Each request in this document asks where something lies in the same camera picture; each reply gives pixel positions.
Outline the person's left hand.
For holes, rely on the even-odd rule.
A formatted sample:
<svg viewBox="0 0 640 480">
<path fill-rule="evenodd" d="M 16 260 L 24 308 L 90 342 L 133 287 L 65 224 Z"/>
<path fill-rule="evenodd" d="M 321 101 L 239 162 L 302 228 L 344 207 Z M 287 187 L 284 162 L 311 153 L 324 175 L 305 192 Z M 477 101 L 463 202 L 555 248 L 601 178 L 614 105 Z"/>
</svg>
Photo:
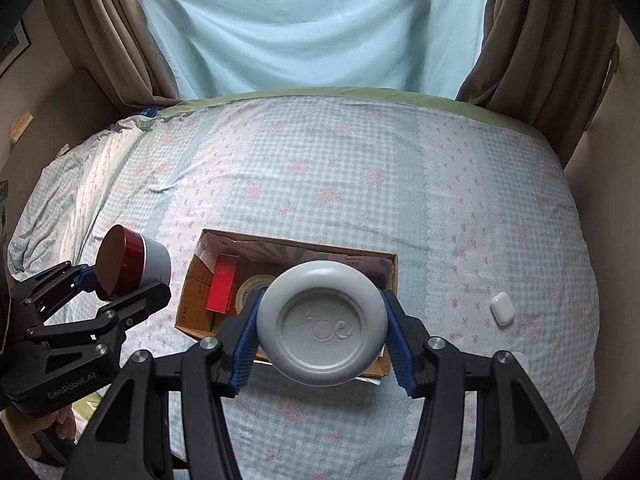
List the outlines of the person's left hand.
<svg viewBox="0 0 640 480">
<path fill-rule="evenodd" d="M 70 439 L 76 434 L 76 420 L 70 405 L 41 418 L 28 417 L 14 406 L 9 406 L 1 412 L 1 420 L 13 441 L 23 446 L 34 440 L 38 431 L 49 427 L 53 427 L 61 439 Z"/>
</svg>

